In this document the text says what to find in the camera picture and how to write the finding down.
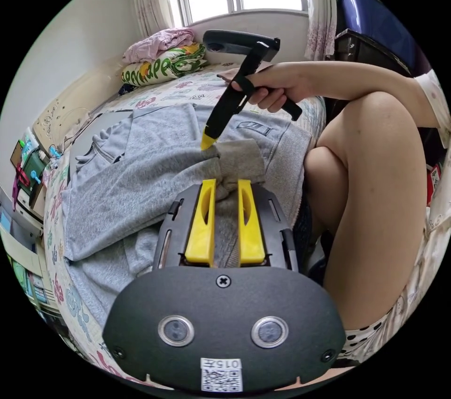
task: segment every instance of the yellow controller tip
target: yellow controller tip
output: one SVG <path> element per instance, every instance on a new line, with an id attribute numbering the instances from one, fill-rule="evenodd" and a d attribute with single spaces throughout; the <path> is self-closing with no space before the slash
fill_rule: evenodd
<path id="1" fill-rule="evenodd" d="M 202 142 L 201 142 L 201 150 L 204 151 L 206 149 L 209 149 L 215 142 L 216 142 L 216 139 L 213 139 L 210 136 L 207 136 L 205 133 L 203 133 L 202 134 Z"/>

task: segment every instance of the polka dot shorts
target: polka dot shorts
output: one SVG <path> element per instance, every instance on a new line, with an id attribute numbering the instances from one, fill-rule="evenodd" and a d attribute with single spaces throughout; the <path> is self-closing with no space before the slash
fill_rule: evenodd
<path id="1" fill-rule="evenodd" d="M 376 337 L 387 320 L 387 316 L 388 313 L 368 327 L 363 327 L 359 330 L 347 330 L 346 342 L 344 343 L 338 358 L 353 358 L 352 355 L 355 351 L 360 349 L 363 345 L 369 344 L 370 341 Z"/>

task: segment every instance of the pink blanket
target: pink blanket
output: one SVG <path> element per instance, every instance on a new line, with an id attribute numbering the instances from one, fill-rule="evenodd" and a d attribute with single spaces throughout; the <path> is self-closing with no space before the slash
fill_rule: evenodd
<path id="1" fill-rule="evenodd" d="M 123 60 L 129 64 L 153 62 L 163 52 L 193 43 L 194 31 L 191 28 L 163 29 L 156 34 L 134 43 L 124 53 Z"/>

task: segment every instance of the person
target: person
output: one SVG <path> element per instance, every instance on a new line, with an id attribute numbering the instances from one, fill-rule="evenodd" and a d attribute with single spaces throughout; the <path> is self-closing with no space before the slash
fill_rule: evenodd
<path id="1" fill-rule="evenodd" d="M 346 331 L 339 357 L 361 363 L 410 316 L 446 250 L 425 236 L 427 171 L 417 128 L 437 128 L 448 149 L 449 105 L 433 70 L 405 78 L 362 63 L 292 62 L 248 79 L 256 88 L 249 102 L 272 113 L 287 98 L 349 101 L 307 153 L 304 170 L 313 240 L 325 230 L 334 237 L 323 287 Z M 449 150 L 445 164 L 449 170 Z M 451 181 L 442 189 L 449 203 Z M 440 216 L 437 231 L 449 238 L 449 209 Z"/>

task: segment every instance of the folded blanket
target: folded blanket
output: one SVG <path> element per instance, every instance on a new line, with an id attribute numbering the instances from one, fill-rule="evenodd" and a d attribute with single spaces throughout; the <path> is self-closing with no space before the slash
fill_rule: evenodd
<path id="1" fill-rule="evenodd" d="M 134 43 L 124 53 L 123 60 L 129 64 L 153 62 L 165 51 L 190 46 L 193 40 L 194 31 L 191 28 L 164 29 Z"/>
<path id="2" fill-rule="evenodd" d="M 260 66 L 258 67 L 257 71 L 263 70 L 271 65 L 272 64 L 270 62 L 263 61 L 260 64 Z M 236 76 L 236 74 L 238 73 L 238 70 L 239 70 L 239 68 L 222 71 L 222 72 L 218 73 L 216 76 L 218 78 L 223 79 L 226 82 L 226 84 L 229 84 L 232 81 L 232 79 Z"/>
<path id="3" fill-rule="evenodd" d="M 205 45 L 200 43 L 171 48 L 154 62 L 127 65 L 122 70 L 122 82 L 131 86 L 149 86 L 171 81 L 194 73 L 206 65 L 208 61 L 204 56 Z"/>

